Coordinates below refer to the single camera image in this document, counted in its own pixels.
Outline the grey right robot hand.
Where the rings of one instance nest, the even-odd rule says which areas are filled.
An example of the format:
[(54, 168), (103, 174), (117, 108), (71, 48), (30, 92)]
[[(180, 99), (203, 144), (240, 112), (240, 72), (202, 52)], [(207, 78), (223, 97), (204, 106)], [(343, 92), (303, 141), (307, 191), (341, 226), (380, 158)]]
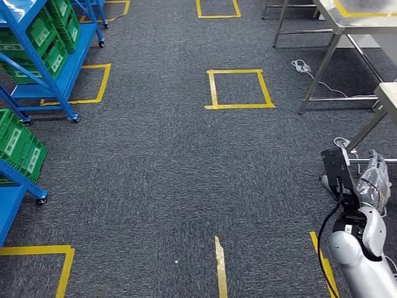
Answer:
[(363, 205), (371, 205), (384, 217), (386, 204), (391, 196), (387, 164), (383, 155), (371, 149), (368, 167), (360, 176), (356, 192)]

